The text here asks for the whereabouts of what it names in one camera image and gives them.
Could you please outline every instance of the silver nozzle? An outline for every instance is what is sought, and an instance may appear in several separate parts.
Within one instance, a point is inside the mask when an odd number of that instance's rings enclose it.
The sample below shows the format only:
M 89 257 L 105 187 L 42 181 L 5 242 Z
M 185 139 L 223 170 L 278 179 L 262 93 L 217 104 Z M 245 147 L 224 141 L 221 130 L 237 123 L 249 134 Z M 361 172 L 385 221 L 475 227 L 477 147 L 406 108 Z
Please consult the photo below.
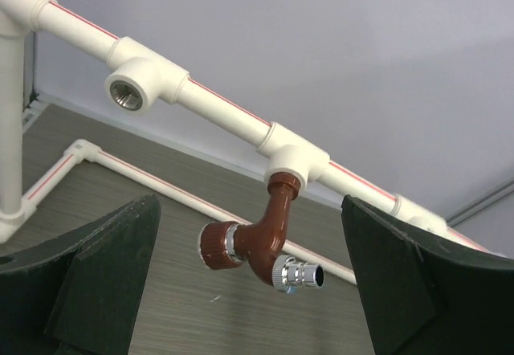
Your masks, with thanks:
M 281 255 L 273 264 L 271 277 L 277 291 L 290 294 L 299 287 L 321 288 L 324 271 L 318 264 L 301 263 L 294 256 Z
M 131 84 L 116 81 L 111 84 L 109 91 L 114 101 L 125 110 L 136 112 L 143 106 L 143 97 Z

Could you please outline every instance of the brown knob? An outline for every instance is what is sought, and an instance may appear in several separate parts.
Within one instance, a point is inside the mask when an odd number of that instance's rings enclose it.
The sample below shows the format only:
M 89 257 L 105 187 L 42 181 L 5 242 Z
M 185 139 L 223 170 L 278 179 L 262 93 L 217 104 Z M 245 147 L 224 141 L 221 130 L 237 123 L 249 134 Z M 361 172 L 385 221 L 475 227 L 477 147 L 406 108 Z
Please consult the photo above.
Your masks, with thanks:
M 237 268 L 243 264 L 237 256 L 227 250 L 230 231 L 235 230 L 236 222 L 212 222 L 207 224 L 198 238 L 198 253 L 210 269 Z

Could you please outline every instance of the baseboard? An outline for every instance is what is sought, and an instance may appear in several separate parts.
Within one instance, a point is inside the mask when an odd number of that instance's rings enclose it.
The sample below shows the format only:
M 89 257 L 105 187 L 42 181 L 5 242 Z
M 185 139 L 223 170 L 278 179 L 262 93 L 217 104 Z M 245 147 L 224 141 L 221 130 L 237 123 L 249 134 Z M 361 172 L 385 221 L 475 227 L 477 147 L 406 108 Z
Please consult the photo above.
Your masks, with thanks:
M 51 95 L 41 92 L 38 95 L 38 102 L 40 104 L 46 104 L 46 105 L 54 104 L 56 106 L 60 106 L 61 108 L 65 108 L 67 110 L 70 110 L 71 112 L 76 112 L 76 113 L 86 116 L 88 118 L 92 118 L 93 120 L 98 120 L 99 122 L 101 122 L 103 124 L 108 124 L 108 125 L 114 126 L 115 128 L 124 130 L 127 133 L 131 133 L 131 134 L 134 134 L 135 136 L 145 138 L 146 140 L 157 142 L 160 145 L 164 145 L 168 148 L 177 150 L 177 151 L 187 154 L 191 157 L 198 158 L 202 161 L 209 162 L 209 163 L 217 165 L 217 166 L 221 166 L 224 169 L 228 169 L 235 173 L 242 174 L 243 176 L 252 178 L 256 181 L 261 182 L 263 180 L 262 175 L 260 175 L 256 172 L 253 172 L 251 170 L 245 169 L 242 166 L 237 166 L 237 165 L 228 163 L 226 161 L 220 160 L 216 157 L 212 157 L 208 154 L 198 152 L 197 150 L 191 149 L 190 147 L 182 145 L 176 141 L 171 141 L 164 137 L 155 136 L 152 133 L 140 130 L 139 128 L 136 128 L 136 127 L 133 127 L 133 126 L 130 126 L 127 124 L 124 124 L 122 122 L 119 122 L 118 120 L 109 118 L 108 116 L 103 116 L 97 112 L 87 110 L 86 108 L 81 108 L 79 105 L 67 102 L 66 100 L 63 100 L 61 98 L 51 96 Z M 341 209 L 340 203 L 335 203 L 335 202 L 329 201 L 328 199 L 322 198 L 321 196 L 318 196 L 316 194 L 312 194 L 309 192 L 303 192 L 301 194 L 301 197 L 307 198 L 314 202 L 318 202 L 318 203 L 328 206 L 330 208 L 334 208 L 334 209 L 338 209 L 338 210 Z

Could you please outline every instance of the wooden floor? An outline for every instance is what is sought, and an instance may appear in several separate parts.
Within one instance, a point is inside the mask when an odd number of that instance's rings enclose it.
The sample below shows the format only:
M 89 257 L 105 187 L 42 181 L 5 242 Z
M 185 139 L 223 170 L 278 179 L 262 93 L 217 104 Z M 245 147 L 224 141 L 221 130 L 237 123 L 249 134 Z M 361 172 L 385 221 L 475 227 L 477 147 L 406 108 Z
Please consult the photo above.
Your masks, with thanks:
M 77 138 L 243 218 L 260 218 L 267 195 L 256 182 L 56 106 L 28 130 L 27 190 Z M 99 165 L 76 166 L 0 255 L 33 246 L 115 210 L 150 190 Z M 357 289 L 330 275 L 322 290 L 294 296 L 260 283 L 248 266 L 210 271 L 198 232 L 210 220 L 161 197 L 161 225 L 131 354 L 373 354 Z M 349 266 L 340 212 L 295 200 L 288 238 Z

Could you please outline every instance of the brown faucet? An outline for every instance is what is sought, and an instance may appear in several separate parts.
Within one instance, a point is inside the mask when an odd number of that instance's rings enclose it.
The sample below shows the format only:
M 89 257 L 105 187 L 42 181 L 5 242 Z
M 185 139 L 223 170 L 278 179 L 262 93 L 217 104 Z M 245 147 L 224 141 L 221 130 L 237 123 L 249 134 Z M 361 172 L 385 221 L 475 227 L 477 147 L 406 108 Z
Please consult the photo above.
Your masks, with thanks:
M 270 198 L 264 216 L 255 224 L 213 222 L 199 236 L 198 250 L 210 269 L 239 267 L 248 261 L 253 272 L 273 285 L 271 273 L 286 242 L 291 202 L 298 196 L 300 180 L 289 173 L 275 173 L 267 184 Z

